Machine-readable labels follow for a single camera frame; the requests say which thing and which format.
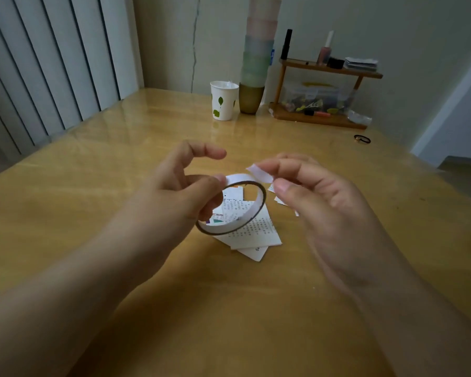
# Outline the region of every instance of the white cap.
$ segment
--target white cap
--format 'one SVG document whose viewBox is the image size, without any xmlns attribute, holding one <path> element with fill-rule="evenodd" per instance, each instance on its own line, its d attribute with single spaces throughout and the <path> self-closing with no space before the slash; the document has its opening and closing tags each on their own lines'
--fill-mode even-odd
<svg viewBox="0 0 471 377">
<path fill-rule="evenodd" d="M 329 48 L 332 45 L 333 33 L 335 33 L 333 30 L 329 32 L 327 43 L 324 45 L 325 48 Z"/>
</svg>

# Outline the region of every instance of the person's left hand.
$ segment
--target person's left hand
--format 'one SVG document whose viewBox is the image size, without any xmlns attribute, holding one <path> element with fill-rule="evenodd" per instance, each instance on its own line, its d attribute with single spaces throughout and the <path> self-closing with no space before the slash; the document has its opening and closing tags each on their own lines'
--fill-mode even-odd
<svg viewBox="0 0 471 377">
<path fill-rule="evenodd" d="M 159 270 L 169 253 L 206 221 L 223 201 L 223 175 L 185 175 L 195 157 L 221 160 L 226 150 L 209 143 L 184 141 L 176 147 L 98 236 L 128 251 L 144 264 L 145 280 Z"/>
</svg>

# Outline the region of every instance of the person's right hand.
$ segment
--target person's right hand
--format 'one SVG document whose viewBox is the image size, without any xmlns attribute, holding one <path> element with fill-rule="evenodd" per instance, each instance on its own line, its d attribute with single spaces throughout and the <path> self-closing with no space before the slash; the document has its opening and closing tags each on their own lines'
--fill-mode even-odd
<svg viewBox="0 0 471 377">
<path fill-rule="evenodd" d="M 256 165 L 274 177 L 277 197 L 300 214 L 315 257 L 341 291 L 354 297 L 359 288 L 390 287 L 412 272 L 352 182 L 302 154 Z"/>
</svg>

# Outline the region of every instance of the vertical blinds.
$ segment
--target vertical blinds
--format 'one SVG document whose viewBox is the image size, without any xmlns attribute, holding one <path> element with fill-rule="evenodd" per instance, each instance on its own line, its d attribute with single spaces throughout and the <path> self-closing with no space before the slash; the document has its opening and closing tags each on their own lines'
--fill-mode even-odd
<svg viewBox="0 0 471 377">
<path fill-rule="evenodd" d="M 18 160 L 143 87 L 132 0 L 0 0 L 0 149 Z"/>
</svg>

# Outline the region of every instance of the gray wall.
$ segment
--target gray wall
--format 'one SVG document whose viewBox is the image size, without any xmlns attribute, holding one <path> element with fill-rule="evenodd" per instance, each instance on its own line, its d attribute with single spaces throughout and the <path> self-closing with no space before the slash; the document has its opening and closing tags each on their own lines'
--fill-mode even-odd
<svg viewBox="0 0 471 377">
<path fill-rule="evenodd" d="M 209 94 L 212 80 L 238 82 L 248 4 L 134 0 L 145 86 Z M 316 59 L 327 32 L 335 30 L 334 56 L 379 59 L 384 78 L 363 81 L 355 109 L 373 116 L 377 128 L 408 148 L 471 63 L 471 0 L 283 0 L 277 57 L 288 28 L 292 58 Z M 275 61 L 267 101 L 278 72 Z M 287 79 L 340 86 L 355 81 L 297 69 L 290 69 Z"/>
</svg>

